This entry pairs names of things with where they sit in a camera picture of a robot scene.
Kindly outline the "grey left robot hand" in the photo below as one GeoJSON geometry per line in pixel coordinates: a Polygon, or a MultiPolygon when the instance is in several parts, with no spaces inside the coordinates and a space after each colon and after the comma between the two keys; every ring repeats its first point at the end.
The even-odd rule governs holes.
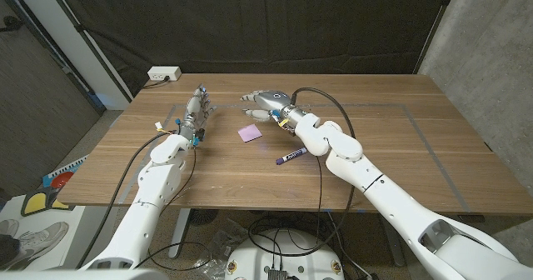
{"type": "Polygon", "coordinates": [[[216,109],[216,106],[211,105],[206,88],[200,84],[187,102],[178,134],[185,137],[192,145],[202,142],[207,119],[216,109]]]}

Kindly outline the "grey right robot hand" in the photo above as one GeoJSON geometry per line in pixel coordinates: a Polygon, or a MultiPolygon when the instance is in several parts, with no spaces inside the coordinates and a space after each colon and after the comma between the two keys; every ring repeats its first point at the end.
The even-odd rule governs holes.
{"type": "Polygon", "coordinates": [[[306,112],[291,103],[287,94],[274,90],[256,90],[241,97],[243,102],[254,102],[259,109],[243,109],[250,118],[258,122],[273,121],[295,136],[296,125],[306,112]]]}

